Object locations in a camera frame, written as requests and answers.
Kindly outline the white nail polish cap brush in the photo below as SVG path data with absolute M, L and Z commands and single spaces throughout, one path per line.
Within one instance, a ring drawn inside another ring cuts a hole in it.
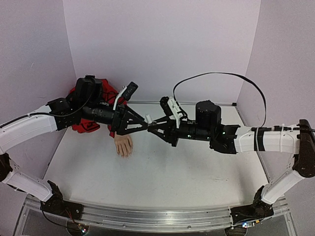
M 146 114 L 145 119 L 146 119 L 147 124 L 153 123 L 153 120 L 150 114 Z

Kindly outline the nail polish glass bottle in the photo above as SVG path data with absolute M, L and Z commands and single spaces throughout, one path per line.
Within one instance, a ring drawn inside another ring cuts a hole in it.
M 147 129 L 154 129 L 155 125 L 156 125 L 155 123 L 150 123 L 148 124 Z

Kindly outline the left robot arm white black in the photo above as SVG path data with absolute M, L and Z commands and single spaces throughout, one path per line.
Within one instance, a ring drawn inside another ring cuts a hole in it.
M 0 181 L 24 191 L 41 201 L 44 212 L 78 220 L 83 205 L 64 200 L 58 186 L 26 174 L 9 157 L 8 150 L 34 137 L 78 125 L 82 119 L 110 125 L 111 131 L 126 135 L 147 129 L 144 118 L 123 102 L 130 100 L 138 85 L 130 82 L 116 96 L 113 104 L 103 99 L 103 82 L 93 75 L 79 78 L 74 91 L 34 112 L 0 126 Z

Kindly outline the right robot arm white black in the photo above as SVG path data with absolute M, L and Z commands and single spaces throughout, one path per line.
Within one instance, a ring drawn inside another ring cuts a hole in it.
M 195 119 L 173 97 L 163 97 L 160 106 L 165 116 L 152 120 L 146 115 L 148 131 L 173 147 L 179 139 L 208 141 L 210 149 L 223 154 L 244 152 L 285 152 L 293 156 L 280 177 L 261 186 L 250 205 L 233 207 L 230 216 L 233 225 L 244 228 L 250 223 L 271 217 L 272 205 L 298 182 L 315 176 L 315 131 L 306 119 L 297 125 L 248 127 L 224 125 L 221 107 L 213 102 L 201 101 L 195 106 Z

